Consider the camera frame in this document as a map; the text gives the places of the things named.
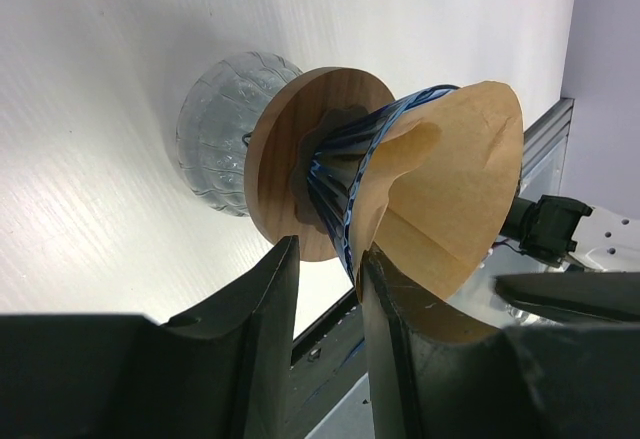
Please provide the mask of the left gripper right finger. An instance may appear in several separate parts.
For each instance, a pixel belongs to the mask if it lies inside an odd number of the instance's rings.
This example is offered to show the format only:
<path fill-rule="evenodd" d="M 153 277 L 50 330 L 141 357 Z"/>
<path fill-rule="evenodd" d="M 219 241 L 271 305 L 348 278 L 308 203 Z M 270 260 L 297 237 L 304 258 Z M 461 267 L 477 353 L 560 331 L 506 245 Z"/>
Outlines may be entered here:
<path fill-rule="evenodd" d="M 379 438 L 635 438 L 639 321 L 499 329 L 450 306 L 385 254 L 361 295 Z"/>

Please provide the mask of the blue glass dripper cone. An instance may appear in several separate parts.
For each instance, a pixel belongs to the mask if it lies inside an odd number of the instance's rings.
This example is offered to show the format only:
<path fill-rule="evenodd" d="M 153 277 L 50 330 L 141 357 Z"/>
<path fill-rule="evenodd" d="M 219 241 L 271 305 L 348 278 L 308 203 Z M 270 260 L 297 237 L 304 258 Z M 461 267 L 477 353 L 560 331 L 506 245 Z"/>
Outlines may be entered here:
<path fill-rule="evenodd" d="M 352 282 L 357 272 L 351 234 L 354 204 L 374 152 L 403 115 L 457 89 L 441 84 L 398 99 L 338 127 L 314 151 L 306 177 L 309 197 Z"/>

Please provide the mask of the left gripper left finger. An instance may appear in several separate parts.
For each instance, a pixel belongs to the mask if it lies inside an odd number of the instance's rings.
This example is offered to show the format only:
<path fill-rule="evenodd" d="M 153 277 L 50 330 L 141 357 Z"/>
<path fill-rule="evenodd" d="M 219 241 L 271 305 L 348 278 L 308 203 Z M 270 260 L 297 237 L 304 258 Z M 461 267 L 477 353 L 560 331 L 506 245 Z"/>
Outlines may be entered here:
<path fill-rule="evenodd" d="M 158 324 L 142 315 L 5 315 L 5 438 L 280 438 L 299 242 Z"/>

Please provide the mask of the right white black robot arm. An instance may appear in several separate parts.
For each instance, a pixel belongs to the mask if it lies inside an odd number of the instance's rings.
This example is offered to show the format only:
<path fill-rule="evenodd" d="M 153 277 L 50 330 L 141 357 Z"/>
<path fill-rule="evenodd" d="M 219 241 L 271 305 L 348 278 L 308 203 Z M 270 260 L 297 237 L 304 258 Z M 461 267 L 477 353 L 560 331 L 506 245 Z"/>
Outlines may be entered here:
<path fill-rule="evenodd" d="M 574 106 L 559 196 L 514 200 L 503 234 L 546 273 L 500 276 L 560 323 L 639 319 L 639 0 L 574 0 L 562 83 Z"/>

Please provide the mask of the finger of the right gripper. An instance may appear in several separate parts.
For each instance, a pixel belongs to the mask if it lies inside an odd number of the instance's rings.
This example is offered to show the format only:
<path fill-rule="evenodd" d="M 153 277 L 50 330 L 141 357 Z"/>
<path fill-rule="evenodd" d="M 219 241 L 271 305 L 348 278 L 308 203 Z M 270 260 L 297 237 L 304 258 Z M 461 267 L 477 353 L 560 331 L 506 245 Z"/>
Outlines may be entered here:
<path fill-rule="evenodd" d="M 494 290 L 508 304 L 560 323 L 637 323 L 637 272 L 501 275 Z"/>

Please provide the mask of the clear glass coffee server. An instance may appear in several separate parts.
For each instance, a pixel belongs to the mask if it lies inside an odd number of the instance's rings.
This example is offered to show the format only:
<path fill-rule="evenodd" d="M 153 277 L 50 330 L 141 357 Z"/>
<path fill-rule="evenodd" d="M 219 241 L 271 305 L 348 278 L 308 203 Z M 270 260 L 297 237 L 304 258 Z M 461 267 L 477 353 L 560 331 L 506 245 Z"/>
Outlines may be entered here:
<path fill-rule="evenodd" d="M 251 134 L 277 93 L 302 74 L 284 57 L 231 55 L 191 87 L 176 126 L 178 166 L 192 193 L 218 212 L 246 217 L 244 167 Z"/>

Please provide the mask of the brown paper coffee filter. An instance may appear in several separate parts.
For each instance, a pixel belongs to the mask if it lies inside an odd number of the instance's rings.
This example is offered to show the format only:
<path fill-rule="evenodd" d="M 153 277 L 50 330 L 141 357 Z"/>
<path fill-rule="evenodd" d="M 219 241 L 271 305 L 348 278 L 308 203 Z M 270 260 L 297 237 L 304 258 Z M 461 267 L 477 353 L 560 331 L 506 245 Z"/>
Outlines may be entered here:
<path fill-rule="evenodd" d="M 355 287 L 377 245 L 396 268 L 442 300 L 475 272 L 498 237 L 518 186 L 521 106 L 484 81 L 426 103 L 413 99 L 364 169 L 349 228 Z"/>

